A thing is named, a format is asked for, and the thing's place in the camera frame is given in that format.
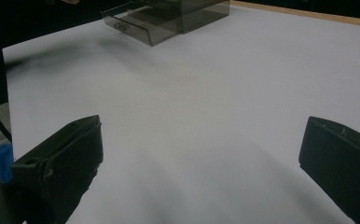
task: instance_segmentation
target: white surface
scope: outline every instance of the white surface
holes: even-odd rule
[[[5,58],[16,157],[101,117],[69,223],[352,223],[298,153],[309,116],[360,132],[360,26],[234,7],[154,48],[96,21]]]

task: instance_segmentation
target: table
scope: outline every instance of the table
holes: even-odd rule
[[[4,53],[17,158],[101,117],[68,223],[352,223],[298,153],[309,116],[360,132],[360,26],[233,6],[153,48],[96,21]]]

